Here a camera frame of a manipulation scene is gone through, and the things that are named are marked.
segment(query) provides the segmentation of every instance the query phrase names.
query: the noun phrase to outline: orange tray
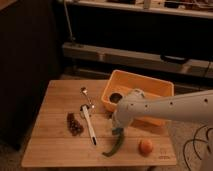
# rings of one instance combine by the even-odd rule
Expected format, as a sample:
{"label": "orange tray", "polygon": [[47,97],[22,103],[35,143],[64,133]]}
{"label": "orange tray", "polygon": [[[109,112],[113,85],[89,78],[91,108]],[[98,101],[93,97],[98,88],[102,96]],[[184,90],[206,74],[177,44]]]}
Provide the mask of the orange tray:
{"label": "orange tray", "polygon": [[[145,98],[147,99],[174,95],[174,84],[172,82],[121,70],[114,70],[101,97],[101,101],[106,110],[114,112],[116,109],[117,104],[110,101],[110,96],[113,93],[119,93],[125,96],[134,88],[143,90]],[[139,120],[158,126],[165,125],[165,120],[158,118],[141,117]]]}

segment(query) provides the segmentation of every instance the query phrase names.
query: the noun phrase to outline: wooden cutting board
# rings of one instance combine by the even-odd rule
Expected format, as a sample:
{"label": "wooden cutting board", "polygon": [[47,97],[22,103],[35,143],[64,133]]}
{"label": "wooden cutting board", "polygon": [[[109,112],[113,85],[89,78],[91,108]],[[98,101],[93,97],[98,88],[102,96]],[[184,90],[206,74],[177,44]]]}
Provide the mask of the wooden cutting board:
{"label": "wooden cutting board", "polygon": [[[119,151],[110,158],[102,155],[102,152],[108,152],[115,142],[115,137],[111,135],[110,113],[101,103],[106,83],[106,80],[51,81],[26,148],[22,166],[175,165],[176,156],[166,127],[157,127],[137,120],[125,130],[126,139]],[[87,103],[80,93],[83,86],[87,87],[89,96],[95,104],[95,109],[90,110],[90,113],[97,136],[97,146],[91,143],[86,121],[79,114],[80,106]],[[80,136],[73,137],[67,129],[68,112],[74,112],[76,119],[84,126],[84,132]],[[148,157],[142,156],[138,151],[139,141],[143,138],[151,139],[154,144],[154,150]]]}

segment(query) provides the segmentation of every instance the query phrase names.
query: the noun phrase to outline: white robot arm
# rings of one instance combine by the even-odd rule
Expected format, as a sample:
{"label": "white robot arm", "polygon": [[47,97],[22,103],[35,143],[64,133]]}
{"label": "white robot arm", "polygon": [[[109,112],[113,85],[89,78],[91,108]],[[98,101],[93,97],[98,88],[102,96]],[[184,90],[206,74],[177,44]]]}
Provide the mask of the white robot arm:
{"label": "white robot arm", "polygon": [[[117,104],[112,115],[114,132],[123,130],[141,116],[213,125],[213,90],[148,100],[142,90],[134,89]],[[209,149],[213,151],[212,139]],[[211,171],[212,162],[213,154],[206,152],[200,170]]]}

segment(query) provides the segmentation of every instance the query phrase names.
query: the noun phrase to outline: spoon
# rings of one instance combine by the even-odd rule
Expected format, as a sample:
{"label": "spoon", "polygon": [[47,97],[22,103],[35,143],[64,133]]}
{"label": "spoon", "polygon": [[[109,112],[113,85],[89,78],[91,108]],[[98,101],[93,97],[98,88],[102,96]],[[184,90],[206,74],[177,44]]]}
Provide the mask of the spoon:
{"label": "spoon", "polygon": [[95,105],[92,103],[91,99],[88,97],[88,91],[87,91],[86,87],[81,87],[81,92],[86,97],[86,99],[87,99],[87,101],[89,103],[89,106],[92,109],[95,108]]}

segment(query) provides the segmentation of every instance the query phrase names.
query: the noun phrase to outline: green pepper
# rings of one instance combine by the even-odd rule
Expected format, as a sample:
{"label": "green pepper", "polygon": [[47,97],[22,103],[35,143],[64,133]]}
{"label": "green pepper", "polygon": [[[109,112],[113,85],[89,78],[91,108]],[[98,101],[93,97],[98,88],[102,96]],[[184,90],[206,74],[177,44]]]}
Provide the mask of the green pepper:
{"label": "green pepper", "polygon": [[124,142],[124,139],[125,139],[124,132],[121,132],[118,136],[118,139],[117,139],[115,145],[111,149],[111,151],[103,152],[102,154],[106,157],[111,157],[112,155],[114,155],[120,149],[121,145]]}

